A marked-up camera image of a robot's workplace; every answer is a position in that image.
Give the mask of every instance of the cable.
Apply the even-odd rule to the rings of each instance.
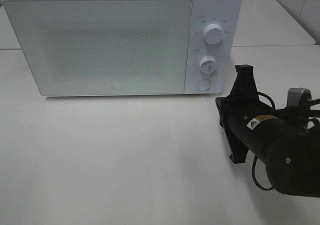
[[[252,164],[252,180],[254,181],[255,185],[264,190],[264,191],[270,191],[270,190],[273,190],[274,187],[271,186],[270,188],[265,188],[264,186],[261,186],[260,183],[257,181],[257,178],[256,178],[256,164],[257,164],[257,160],[258,160],[258,157],[256,155],[254,155],[254,159],[253,159],[253,164]]]

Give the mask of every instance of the timer knob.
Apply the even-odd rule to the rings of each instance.
[[[203,37],[207,44],[217,44],[219,43],[224,34],[224,28],[219,23],[211,23],[204,27],[203,29]]]
[[[217,70],[217,62],[213,56],[204,56],[199,60],[198,66],[203,74],[213,74]]]

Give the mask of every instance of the control panel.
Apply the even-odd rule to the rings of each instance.
[[[185,94],[223,88],[241,0],[192,0]]]

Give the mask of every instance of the microwave window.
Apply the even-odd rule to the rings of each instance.
[[[181,94],[191,0],[7,3],[45,96]]]

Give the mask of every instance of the warning label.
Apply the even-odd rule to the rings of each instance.
[[[256,126],[258,126],[261,122],[268,120],[268,119],[278,119],[276,116],[273,115],[258,115],[252,118],[248,124],[246,125],[249,129],[253,130]]]

